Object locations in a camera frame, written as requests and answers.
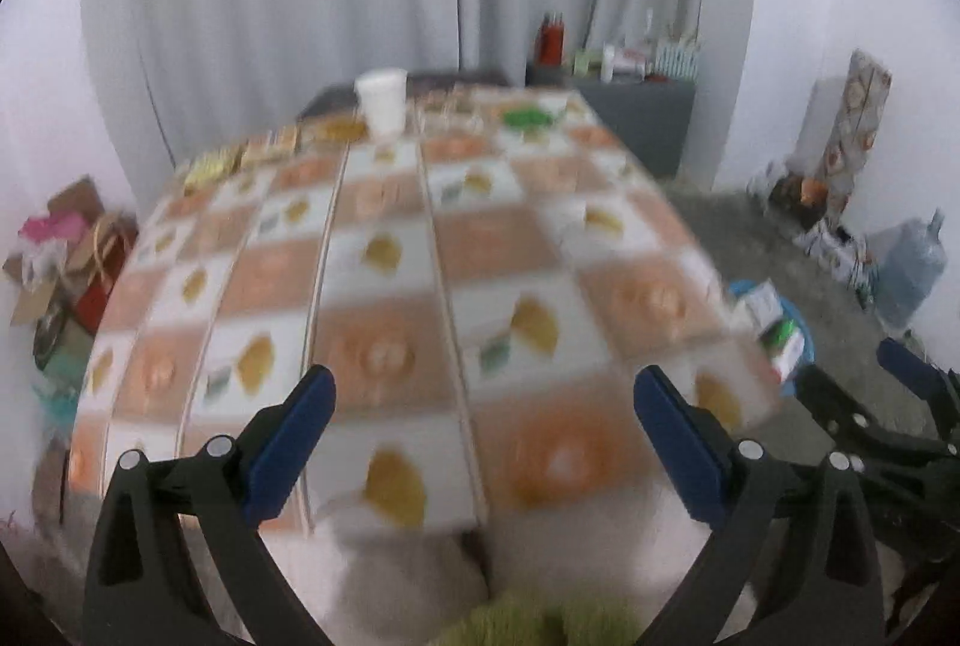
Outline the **white blue medicine box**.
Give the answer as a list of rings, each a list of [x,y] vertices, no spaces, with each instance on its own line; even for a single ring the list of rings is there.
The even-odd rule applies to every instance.
[[[747,325],[755,337],[765,334],[771,325],[782,318],[782,304],[778,290],[771,280],[743,282],[732,286],[736,295],[737,318]]]

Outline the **blue mesh trash basket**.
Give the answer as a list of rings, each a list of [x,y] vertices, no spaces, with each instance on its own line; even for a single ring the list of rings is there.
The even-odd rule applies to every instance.
[[[755,337],[747,325],[737,318],[736,295],[732,292],[732,286],[743,280],[736,280],[727,288],[729,295],[729,309],[731,309],[732,329],[750,339],[762,352],[766,358],[766,363],[770,365],[770,370],[776,376],[784,396],[791,396],[794,392],[794,379],[806,364],[812,364],[815,361],[814,337],[811,329],[805,324],[802,314],[788,298],[784,298],[781,293],[782,318],[770,329]]]

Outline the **dark printed box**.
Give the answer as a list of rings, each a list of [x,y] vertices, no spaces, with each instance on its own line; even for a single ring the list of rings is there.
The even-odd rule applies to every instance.
[[[828,187],[822,181],[789,173],[771,189],[768,207],[794,228],[809,231],[823,219],[827,201]]]

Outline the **pile of cardboard bags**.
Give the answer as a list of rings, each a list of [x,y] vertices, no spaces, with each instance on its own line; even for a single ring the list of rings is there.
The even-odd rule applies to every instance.
[[[80,391],[107,300],[139,237],[135,217],[104,205],[91,176],[60,189],[21,223],[2,272],[10,325],[31,334],[32,363],[52,391]]]

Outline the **patterned tablecloth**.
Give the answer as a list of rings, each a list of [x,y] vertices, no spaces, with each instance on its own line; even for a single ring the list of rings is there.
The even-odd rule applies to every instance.
[[[460,88],[397,139],[353,113],[176,175],[91,348],[67,457],[99,495],[128,449],[237,435],[320,364],[335,414],[277,519],[452,531],[638,480],[636,371],[729,431],[779,387],[646,161],[571,91]]]

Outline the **grey cabinet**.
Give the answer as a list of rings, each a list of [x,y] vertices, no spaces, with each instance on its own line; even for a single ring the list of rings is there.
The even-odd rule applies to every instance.
[[[692,119],[693,82],[604,83],[573,77],[561,67],[527,64],[526,83],[578,90],[656,180],[672,180],[677,175]]]

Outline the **green perforated basket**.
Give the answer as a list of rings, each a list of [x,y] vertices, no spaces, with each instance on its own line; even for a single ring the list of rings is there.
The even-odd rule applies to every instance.
[[[695,82],[700,70],[700,43],[695,35],[662,38],[654,49],[652,72],[669,80]]]

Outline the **white bottle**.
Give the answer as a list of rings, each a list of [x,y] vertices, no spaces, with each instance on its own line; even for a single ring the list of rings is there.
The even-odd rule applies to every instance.
[[[599,74],[599,80],[602,83],[612,82],[615,74],[615,59],[617,59],[617,48],[613,44],[602,47],[601,74]]]

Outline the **white paper cup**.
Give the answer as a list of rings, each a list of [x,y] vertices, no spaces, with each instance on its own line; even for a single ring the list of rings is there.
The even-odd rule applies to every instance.
[[[407,72],[404,69],[377,69],[355,80],[359,113],[371,136],[397,137],[407,122]]]

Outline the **red can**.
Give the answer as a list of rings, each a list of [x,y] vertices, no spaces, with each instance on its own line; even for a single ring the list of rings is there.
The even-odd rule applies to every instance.
[[[560,67],[565,54],[565,20],[558,12],[545,13],[535,41],[535,64]]]

